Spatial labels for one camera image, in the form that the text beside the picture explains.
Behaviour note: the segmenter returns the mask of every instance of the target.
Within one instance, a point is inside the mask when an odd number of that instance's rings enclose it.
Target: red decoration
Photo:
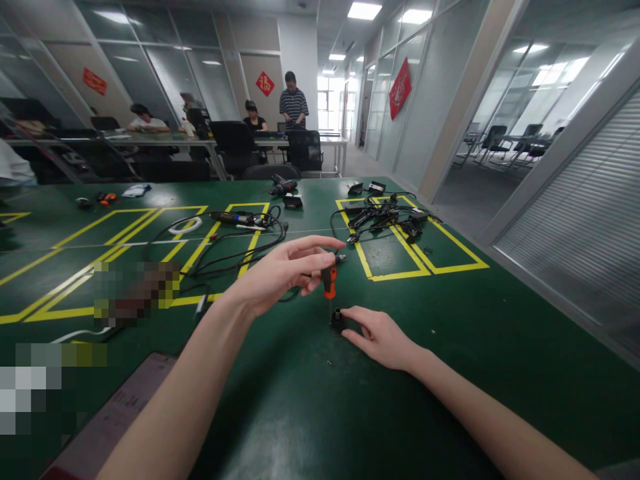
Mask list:
[[[405,100],[411,92],[411,78],[409,76],[409,61],[405,57],[405,61],[402,62],[400,72],[393,82],[391,91],[389,92],[389,112],[391,113],[391,120],[396,118],[398,112],[405,104]]]
[[[94,72],[85,68],[85,71],[82,75],[82,81],[93,90],[96,90],[103,97],[107,92],[107,82],[102,80],[102,78],[98,77]]]
[[[269,76],[264,72],[260,74],[260,76],[258,77],[258,81],[255,84],[260,90],[262,90],[262,93],[264,93],[266,96],[269,96],[269,94],[275,87],[274,82],[272,82]]]

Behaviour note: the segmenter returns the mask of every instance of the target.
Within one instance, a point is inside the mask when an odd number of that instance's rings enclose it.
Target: person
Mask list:
[[[267,121],[264,118],[258,116],[258,108],[255,106],[255,102],[247,100],[245,102],[245,110],[248,117],[244,118],[244,122],[249,127],[250,131],[268,131]]]
[[[280,94],[280,113],[287,122],[287,130],[296,127],[306,128],[307,121],[305,119],[309,114],[309,107],[305,94],[296,86],[295,75],[292,71],[285,74],[285,82],[287,89]]]
[[[170,131],[165,122],[160,119],[153,118],[149,109],[141,103],[134,103],[130,110],[132,113],[135,113],[137,117],[129,124],[127,130],[150,130],[157,132]]]
[[[0,139],[0,187],[38,185],[31,164]]]
[[[282,243],[236,280],[206,312],[97,478],[187,478],[253,321],[296,285],[302,297],[310,295],[321,284],[320,270],[335,262],[334,254],[324,249],[344,247],[344,242],[320,235]],[[412,342],[386,313],[362,307],[342,313],[362,330],[347,329],[342,336],[378,363],[422,382],[507,479],[597,480],[514,412]]]

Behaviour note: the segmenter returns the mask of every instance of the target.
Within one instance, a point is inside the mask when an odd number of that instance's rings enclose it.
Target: green workbench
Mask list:
[[[375,180],[389,191],[400,190],[388,179]],[[331,235],[329,216],[338,204],[347,205],[336,201],[348,199],[353,182],[302,180],[298,190],[304,207],[283,210],[280,217],[289,223],[287,239]],[[15,344],[48,343],[75,330],[95,329],[94,299],[122,287],[113,273],[135,272],[141,244],[170,222],[230,205],[254,213],[269,202],[281,205],[279,199],[261,197],[270,184],[153,185],[142,198],[119,198],[111,207],[86,211],[76,207],[76,197],[92,199],[98,190],[119,195],[126,185],[3,192],[13,198],[0,207],[0,219],[10,222],[0,230],[0,365],[28,365],[28,356],[24,364],[20,354],[24,345]],[[350,200],[348,205],[359,203]],[[418,205],[411,197],[400,200],[408,201]],[[242,206],[247,203],[258,205]],[[175,239],[186,241],[152,246],[152,260],[192,261],[214,228],[208,217],[203,220],[196,231]],[[340,215],[335,224],[346,239]],[[223,225],[216,233],[232,231],[237,230]],[[248,231],[221,242],[207,259],[273,238]],[[428,255],[426,247],[432,250]],[[375,238],[365,233],[345,252],[350,255],[338,266],[334,307],[387,312],[410,338],[590,469],[640,455],[640,375],[452,228],[430,223],[414,247],[398,231],[387,229]],[[91,275],[97,259],[109,262],[112,276]],[[230,273],[212,280],[212,298],[234,278]],[[80,428],[150,352],[178,353],[193,331],[202,293],[187,293],[171,308],[156,310],[135,328],[109,338],[106,366],[64,369],[63,389],[47,391],[46,401],[40,395],[40,412],[19,414],[16,428],[23,434],[1,439],[0,471],[37,477],[61,450],[61,436]],[[278,303],[256,320],[194,478],[500,477],[422,385],[332,336],[328,323],[328,302],[320,292]],[[93,362],[99,363],[95,356]]]

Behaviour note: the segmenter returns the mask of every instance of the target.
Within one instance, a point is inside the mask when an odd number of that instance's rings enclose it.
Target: left hand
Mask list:
[[[236,280],[225,295],[246,302],[251,314],[258,317],[296,286],[302,288],[303,297],[314,291],[322,282],[320,270],[335,263],[335,255],[322,247],[341,249],[345,246],[338,239],[320,235],[282,243]]]

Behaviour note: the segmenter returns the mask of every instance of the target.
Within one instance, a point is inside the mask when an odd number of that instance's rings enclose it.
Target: red fu sign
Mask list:
[[[389,112],[391,113],[391,120],[394,120],[398,112],[405,104],[405,100],[411,92],[411,78],[409,76],[409,61],[405,57],[405,61],[402,62],[400,72],[393,82],[391,91],[389,92]]]
[[[269,94],[275,87],[275,84],[271,81],[269,76],[264,72],[260,74],[260,76],[258,77],[258,81],[255,84],[258,86],[260,90],[262,90],[262,93],[264,93],[266,96],[269,96]]]

